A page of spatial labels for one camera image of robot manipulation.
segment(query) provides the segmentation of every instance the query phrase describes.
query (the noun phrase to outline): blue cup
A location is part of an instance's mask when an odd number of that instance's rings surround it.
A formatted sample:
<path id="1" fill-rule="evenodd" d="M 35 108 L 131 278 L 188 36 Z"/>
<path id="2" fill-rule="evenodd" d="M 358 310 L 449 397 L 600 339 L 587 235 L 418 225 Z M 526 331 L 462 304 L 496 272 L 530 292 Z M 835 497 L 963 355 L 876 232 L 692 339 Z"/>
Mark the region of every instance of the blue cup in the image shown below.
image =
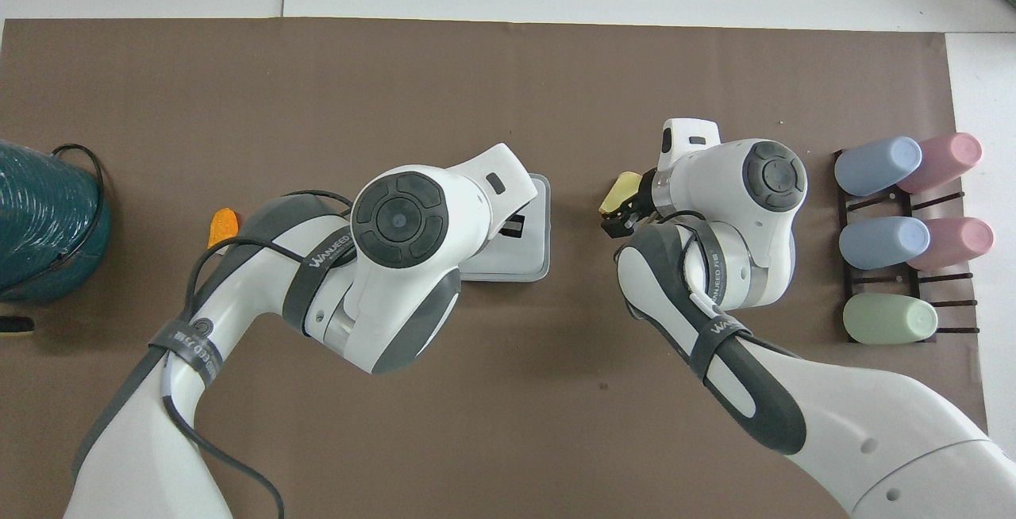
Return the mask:
<path id="1" fill-rule="evenodd" d="M 870 196 L 910 176 L 920 160 L 920 146 L 907 136 L 876 140 L 839 154 L 836 182 L 851 196 Z"/>
<path id="2" fill-rule="evenodd" d="M 876 217 L 845 226 L 839 234 L 839 252 L 858 269 L 880 269 L 915 258 L 931 242 L 920 219 Z"/>

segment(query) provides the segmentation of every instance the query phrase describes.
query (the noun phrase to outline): gray circular joint cap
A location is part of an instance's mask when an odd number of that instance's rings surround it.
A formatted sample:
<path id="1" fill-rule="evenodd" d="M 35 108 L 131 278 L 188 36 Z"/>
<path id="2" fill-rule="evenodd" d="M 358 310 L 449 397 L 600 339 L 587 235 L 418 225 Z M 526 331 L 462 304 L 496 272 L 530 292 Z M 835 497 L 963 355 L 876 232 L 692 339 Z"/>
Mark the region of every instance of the gray circular joint cap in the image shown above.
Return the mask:
<path id="1" fill-rule="evenodd" d="M 353 208 L 353 238 L 374 263 L 420 265 L 441 247 L 448 207 L 438 183 L 422 173 L 395 173 L 371 183 Z"/>
<path id="2" fill-rule="evenodd" d="M 773 212 L 798 207 L 805 197 L 805 166 L 789 147 L 765 140 L 745 157 L 745 190 L 756 204 Z"/>

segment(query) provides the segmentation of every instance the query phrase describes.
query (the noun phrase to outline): teal plastic wrap roll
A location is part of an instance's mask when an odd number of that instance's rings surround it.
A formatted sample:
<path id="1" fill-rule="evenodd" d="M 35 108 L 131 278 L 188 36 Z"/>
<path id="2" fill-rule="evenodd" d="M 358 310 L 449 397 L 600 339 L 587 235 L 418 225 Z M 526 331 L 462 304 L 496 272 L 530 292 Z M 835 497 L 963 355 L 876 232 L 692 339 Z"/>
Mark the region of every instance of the teal plastic wrap roll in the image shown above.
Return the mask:
<path id="1" fill-rule="evenodd" d="M 110 238 L 100 190 L 55 154 L 0 140 L 0 301 L 47 303 L 91 275 Z"/>

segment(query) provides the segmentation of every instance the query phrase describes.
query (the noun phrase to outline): cable strap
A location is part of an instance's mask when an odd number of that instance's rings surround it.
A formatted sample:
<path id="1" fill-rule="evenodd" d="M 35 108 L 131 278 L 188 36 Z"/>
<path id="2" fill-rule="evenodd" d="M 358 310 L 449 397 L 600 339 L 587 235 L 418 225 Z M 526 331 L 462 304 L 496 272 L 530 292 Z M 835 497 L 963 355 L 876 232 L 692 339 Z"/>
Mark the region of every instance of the cable strap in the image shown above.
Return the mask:
<path id="1" fill-rule="evenodd" d="M 734 335 L 747 333 L 752 334 L 747 327 L 728 314 L 718 314 L 709 319 L 702 327 L 698 328 L 699 336 L 692 347 L 692 353 L 688 356 L 688 366 L 691 367 L 695 377 L 700 382 L 705 382 L 705 375 L 709 371 L 709 364 L 716 355 L 716 349 L 720 344 Z"/>
<path id="2" fill-rule="evenodd" d="M 207 388 L 223 368 L 223 355 L 214 342 L 207 337 L 211 332 L 210 328 L 210 321 L 205 319 L 193 324 L 174 319 L 160 328 L 155 336 L 148 341 L 148 346 L 172 350 L 200 375 L 204 387 Z"/>

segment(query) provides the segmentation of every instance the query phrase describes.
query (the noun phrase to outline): orange object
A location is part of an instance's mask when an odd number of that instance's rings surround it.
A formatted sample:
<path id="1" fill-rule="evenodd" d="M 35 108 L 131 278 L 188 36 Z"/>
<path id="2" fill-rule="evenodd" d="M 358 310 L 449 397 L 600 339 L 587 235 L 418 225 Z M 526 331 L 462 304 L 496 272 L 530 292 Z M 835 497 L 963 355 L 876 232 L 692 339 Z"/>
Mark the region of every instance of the orange object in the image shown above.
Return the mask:
<path id="1" fill-rule="evenodd" d="M 215 215 L 211 216 L 211 225 L 208 226 L 208 247 L 236 238 L 240 231 L 240 216 L 231 208 L 221 208 Z"/>

